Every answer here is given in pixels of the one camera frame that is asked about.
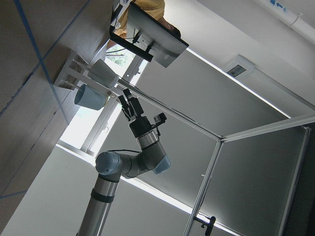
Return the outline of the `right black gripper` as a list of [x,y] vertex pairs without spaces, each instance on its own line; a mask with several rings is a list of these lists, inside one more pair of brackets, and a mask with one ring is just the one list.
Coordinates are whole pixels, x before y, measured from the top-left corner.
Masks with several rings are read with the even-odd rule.
[[152,127],[146,116],[141,116],[144,111],[139,103],[139,100],[132,96],[128,88],[123,90],[123,93],[128,102],[126,102],[123,95],[118,97],[122,111],[125,114],[128,121],[131,121],[129,127],[135,137],[140,137],[145,133],[151,131]]

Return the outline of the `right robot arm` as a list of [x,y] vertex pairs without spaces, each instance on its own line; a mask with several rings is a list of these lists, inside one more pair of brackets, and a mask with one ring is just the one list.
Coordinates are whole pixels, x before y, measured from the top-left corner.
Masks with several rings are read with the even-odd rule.
[[119,101],[141,151],[136,155],[106,151],[97,156],[98,177],[77,233],[79,236],[101,235],[121,177],[134,178],[148,171],[160,174],[170,168],[170,160],[159,141],[158,126],[165,123],[165,114],[158,114],[154,117],[155,123],[150,124],[139,100],[129,89],[124,89]]

